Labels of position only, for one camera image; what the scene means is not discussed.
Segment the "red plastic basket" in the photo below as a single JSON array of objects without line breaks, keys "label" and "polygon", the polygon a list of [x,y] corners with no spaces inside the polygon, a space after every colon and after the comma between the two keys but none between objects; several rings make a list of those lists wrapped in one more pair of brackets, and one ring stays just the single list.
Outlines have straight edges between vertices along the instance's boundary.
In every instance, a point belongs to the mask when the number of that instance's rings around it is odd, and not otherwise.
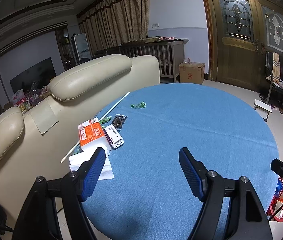
[{"label": "red plastic basket", "polygon": [[[278,180],[280,180],[282,182],[282,184],[283,184],[283,178],[279,177]],[[281,196],[282,194],[283,194],[283,189],[279,192],[279,196]],[[278,198],[274,196],[273,200],[271,201],[271,204],[269,205],[269,208],[268,208],[268,210],[266,212],[267,215],[272,216],[275,213],[275,208],[276,208],[276,205],[277,205],[277,200],[278,200]],[[278,214],[280,214],[280,216],[279,217],[274,216],[272,221],[275,220],[277,222],[283,222],[283,212],[279,211]]]}]

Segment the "metal screw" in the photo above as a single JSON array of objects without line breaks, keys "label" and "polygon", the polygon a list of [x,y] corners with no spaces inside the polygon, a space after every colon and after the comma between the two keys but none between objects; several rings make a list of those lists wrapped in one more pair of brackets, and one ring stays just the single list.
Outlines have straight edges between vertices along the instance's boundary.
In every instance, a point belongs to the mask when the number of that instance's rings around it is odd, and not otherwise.
[{"label": "metal screw", "polygon": [[217,172],[215,172],[215,171],[208,171],[208,175],[210,176],[210,177],[216,177],[217,176]]},{"label": "metal screw", "polygon": [[242,182],[247,183],[249,181],[249,179],[246,176],[241,176],[240,179],[242,180]]},{"label": "metal screw", "polygon": [[36,182],[42,182],[44,180],[43,176],[37,176],[36,177]]},{"label": "metal screw", "polygon": [[70,171],[68,175],[73,178],[77,175],[77,171]]}]

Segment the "white stick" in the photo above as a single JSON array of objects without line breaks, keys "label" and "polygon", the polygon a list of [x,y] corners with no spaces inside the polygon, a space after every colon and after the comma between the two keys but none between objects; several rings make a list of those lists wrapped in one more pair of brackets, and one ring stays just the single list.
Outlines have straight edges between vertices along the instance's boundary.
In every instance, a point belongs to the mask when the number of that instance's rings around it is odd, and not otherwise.
[{"label": "white stick", "polygon": [[[128,92],[126,95],[124,95],[124,96],[123,96],[116,104],[114,104],[114,106],[113,106],[111,109],[109,109],[109,110],[107,111],[107,113],[104,114],[99,120],[103,119],[106,115],[108,115],[108,114],[111,112],[111,110],[113,110],[129,93],[130,93],[130,92]],[[61,160],[61,163],[63,163],[63,161],[69,156],[69,154],[71,154],[71,152],[77,147],[78,144],[80,144],[80,141],[78,141],[78,142],[74,145],[74,147],[65,155],[65,157]]]}]

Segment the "white stool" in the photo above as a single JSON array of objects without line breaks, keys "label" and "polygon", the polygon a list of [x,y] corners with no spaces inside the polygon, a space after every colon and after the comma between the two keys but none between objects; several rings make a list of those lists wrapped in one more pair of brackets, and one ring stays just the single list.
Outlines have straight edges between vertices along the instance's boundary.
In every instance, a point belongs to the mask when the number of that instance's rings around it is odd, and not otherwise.
[{"label": "white stool", "polygon": [[258,114],[260,114],[260,116],[265,120],[265,122],[267,122],[268,116],[269,114],[272,113],[271,111],[271,106],[255,99],[255,107],[254,109],[256,110],[256,112]]}]

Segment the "orange tissue package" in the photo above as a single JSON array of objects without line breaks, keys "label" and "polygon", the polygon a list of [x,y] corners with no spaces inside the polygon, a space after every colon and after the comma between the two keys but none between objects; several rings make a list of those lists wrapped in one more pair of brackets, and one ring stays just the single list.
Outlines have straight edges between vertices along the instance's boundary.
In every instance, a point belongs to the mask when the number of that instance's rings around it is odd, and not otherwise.
[{"label": "orange tissue package", "polygon": [[80,136],[80,147],[83,151],[91,148],[96,149],[101,144],[105,145],[109,151],[111,150],[111,146],[97,117],[80,124],[78,126],[78,132]]}]

